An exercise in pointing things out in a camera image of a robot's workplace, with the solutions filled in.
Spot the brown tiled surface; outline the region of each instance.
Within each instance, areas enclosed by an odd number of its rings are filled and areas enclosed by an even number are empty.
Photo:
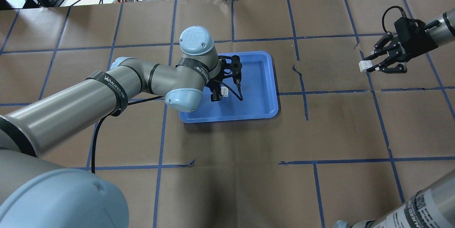
[[[171,42],[173,11],[174,1],[125,3],[118,28],[116,45]]]
[[[33,103],[46,78],[53,52],[0,56],[0,103]]]
[[[286,0],[234,2],[235,39],[292,37]]]
[[[67,6],[21,10],[5,51],[54,49],[67,12]]]
[[[323,164],[317,174],[327,227],[375,220],[401,203],[390,163]]]
[[[117,4],[72,6],[59,48],[111,46],[119,11]]]
[[[453,7],[453,0],[407,1],[414,17],[422,20]],[[380,36],[360,36],[357,45],[344,0],[289,2],[296,36],[320,36],[297,39],[299,56],[287,0],[235,1],[235,40],[216,43],[219,53],[262,50],[271,54],[280,93],[280,110],[274,118],[184,124],[176,110],[165,112],[159,100],[130,106],[121,116],[106,119],[96,152],[96,165],[103,170],[97,174],[125,194],[130,227],[150,227],[154,218],[157,227],[170,228],[320,228],[321,214],[325,227],[338,219],[353,224],[378,218],[400,203],[385,134],[404,198],[453,169],[453,160],[426,159],[455,157],[454,117],[443,92],[434,89],[439,83],[426,56],[411,60],[407,74],[372,73],[375,102],[358,62],[359,50],[368,55]],[[385,9],[396,4],[404,7],[403,0],[347,2],[358,33],[382,33]],[[175,3],[123,4],[112,61],[131,56],[168,64]],[[195,24],[207,27],[215,40],[231,39],[230,2],[179,0],[176,7],[174,43],[185,27]],[[38,100],[54,52],[34,50],[56,47],[66,11],[66,7],[21,11],[5,49],[19,53],[0,53],[0,115],[20,108],[17,103]],[[119,13],[118,4],[71,8],[59,48],[95,49],[58,50],[44,96],[106,69]],[[6,37],[13,14],[0,12],[0,40]],[[391,30],[397,15],[393,10],[387,16]],[[175,64],[181,52],[178,45],[172,49]],[[430,53],[445,87],[455,86],[453,51],[452,43]],[[293,66],[310,92],[305,97]],[[413,89],[382,92],[391,88]],[[453,107],[455,90],[445,92]],[[85,168],[93,130],[94,126],[88,127],[43,158]],[[420,161],[403,159],[408,157]],[[191,160],[195,161],[191,167],[178,166]],[[282,161],[288,165],[278,165]]]

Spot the robotic arm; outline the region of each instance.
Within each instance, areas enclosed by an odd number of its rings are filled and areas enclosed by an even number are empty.
[[[398,8],[402,17],[395,23],[397,35],[384,27],[387,11]],[[359,63],[361,72],[381,71],[388,74],[406,73],[406,63],[412,58],[423,55],[431,50],[455,40],[455,8],[424,23],[418,19],[406,17],[400,6],[392,6],[382,16],[382,28],[385,35],[374,45],[374,51]],[[381,55],[388,57],[379,64],[373,65],[372,60]]]
[[[207,29],[187,28],[180,47],[175,67],[120,57],[107,72],[0,116],[0,228],[128,226],[127,203],[116,186],[36,157],[104,116],[118,116],[141,92],[166,96],[167,105],[183,112],[195,111],[205,86],[212,101],[221,100],[226,78],[242,95],[239,56],[218,56]]]

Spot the blue tray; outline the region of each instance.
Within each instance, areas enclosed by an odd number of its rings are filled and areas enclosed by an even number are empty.
[[[200,123],[268,119],[275,116],[278,113],[278,97],[270,54],[254,51],[220,55],[240,56],[243,101],[229,92],[229,97],[211,102],[210,90],[205,87],[198,108],[191,113],[179,112],[180,119],[185,123]],[[223,82],[234,91],[237,90],[232,78],[225,79]]]

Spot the blue joint cap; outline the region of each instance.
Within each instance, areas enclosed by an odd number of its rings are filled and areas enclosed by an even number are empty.
[[[192,88],[171,90],[166,94],[166,104],[182,111],[193,112],[199,105],[202,91]]]
[[[182,52],[187,55],[203,55],[215,46],[210,32],[199,25],[186,28],[180,35],[179,42]]]
[[[115,61],[111,64],[111,67],[109,68],[109,70],[112,70],[114,68],[117,68],[123,61],[125,61],[126,59],[136,59],[134,57],[119,57],[117,59],[115,59]]]

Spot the qr code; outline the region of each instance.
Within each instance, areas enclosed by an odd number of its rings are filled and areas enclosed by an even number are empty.
[[[420,195],[419,197],[416,198],[416,206],[417,206],[417,209],[422,209],[422,208],[426,207],[426,203],[425,203],[423,195]]]

